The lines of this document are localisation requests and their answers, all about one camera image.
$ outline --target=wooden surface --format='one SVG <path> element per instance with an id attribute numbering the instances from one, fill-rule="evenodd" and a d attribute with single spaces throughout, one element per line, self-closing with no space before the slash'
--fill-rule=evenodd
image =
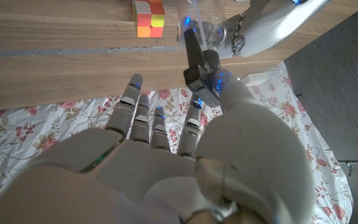
<path id="1" fill-rule="evenodd" d="M 226 17 L 249 7 L 225 0 Z M 0 0 L 0 50 L 178 46 L 176 3 L 164 1 L 162 38 L 138 39 L 130 0 Z M 222 65 L 239 77 L 263 72 L 358 11 L 358 1 L 334 0 L 274 49 Z M 0 109 L 122 94 L 133 73 L 147 90 L 184 86 L 183 52 L 0 57 Z"/>

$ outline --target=rubik's cube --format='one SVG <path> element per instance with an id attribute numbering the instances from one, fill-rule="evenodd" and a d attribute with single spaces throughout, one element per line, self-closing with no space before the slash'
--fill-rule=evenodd
<path id="1" fill-rule="evenodd" d="M 162 0 L 132 0 L 137 37 L 162 37 L 165 12 Z"/>

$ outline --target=clear plastic bottle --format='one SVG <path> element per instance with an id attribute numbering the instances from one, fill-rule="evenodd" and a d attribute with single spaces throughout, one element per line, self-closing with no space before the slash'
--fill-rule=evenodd
<path id="1" fill-rule="evenodd" d="M 226 38 L 224 0 L 177 0 L 179 42 L 183 33 L 193 29 L 202 50 L 217 50 Z"/>

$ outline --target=orange cube square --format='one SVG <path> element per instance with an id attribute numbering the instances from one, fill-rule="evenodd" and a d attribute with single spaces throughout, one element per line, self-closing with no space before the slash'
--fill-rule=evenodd
<path id="1" fill-rule="evenodd" d="M 137 27 L 137 37 L 150 37 L 150 28 Z"/>

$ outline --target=floral bedsheet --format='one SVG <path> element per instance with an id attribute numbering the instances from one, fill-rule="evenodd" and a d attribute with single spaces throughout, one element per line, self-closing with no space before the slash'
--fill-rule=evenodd
<path id="1" fill-rule="evenodd" d="M 304 145 L 316 196 L 310 223 L 348 223 L 353 200 L 345 173 L 294 95 L 285 64 L 282 62 L 269 73 L 274 74 L 273 79 L 250 90 L 261 105 L 292 128 Z M 150 108 L 163 106 L 171 150 L 175 152 L 191 93 L 187 88 L 178 88 L 146 94 Z M 103 128 L 119 99 L 120 96 L 109 96 L 0 110 L 0 193 L 27 161 L 84 129 Z M 220 114 L 220 108 L 203 105 L 200 132 Z"/>

